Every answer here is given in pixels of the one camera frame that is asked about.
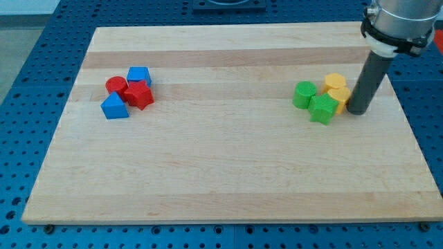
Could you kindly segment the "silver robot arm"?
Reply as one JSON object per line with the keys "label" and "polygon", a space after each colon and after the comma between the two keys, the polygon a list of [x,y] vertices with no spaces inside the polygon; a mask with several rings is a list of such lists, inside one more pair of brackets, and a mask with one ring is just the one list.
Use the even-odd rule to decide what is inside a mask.
{"label": "silver robot arm", "polygon": [[398,54],[419,57],[435,36],[442,0],[373,0],[365,7],[361,34],[370,47],[347,110],[363,115]]}

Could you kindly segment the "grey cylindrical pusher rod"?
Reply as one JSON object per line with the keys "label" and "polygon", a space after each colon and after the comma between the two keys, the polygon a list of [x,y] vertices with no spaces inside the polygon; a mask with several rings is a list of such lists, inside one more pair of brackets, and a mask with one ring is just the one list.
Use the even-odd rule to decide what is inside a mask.
{"label": "grey cylindrical pusher rod", "polygon": [[361,116],[368,110],[392,61],[392,57],[383,57],[373,51],[369,53],[347,102],[351,114]]}

